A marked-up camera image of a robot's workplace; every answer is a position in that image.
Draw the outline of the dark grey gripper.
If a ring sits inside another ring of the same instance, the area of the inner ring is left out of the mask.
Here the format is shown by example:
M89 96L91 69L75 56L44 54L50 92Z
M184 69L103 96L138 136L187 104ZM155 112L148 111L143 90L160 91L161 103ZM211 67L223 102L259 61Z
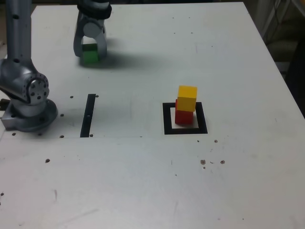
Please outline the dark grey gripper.
M104 20L89 17L81 12L78 14L74 35L73 50L77 57L82 55L82 40L84 35L93 38L97 44L97 54L100 59L107 55L107 41Z

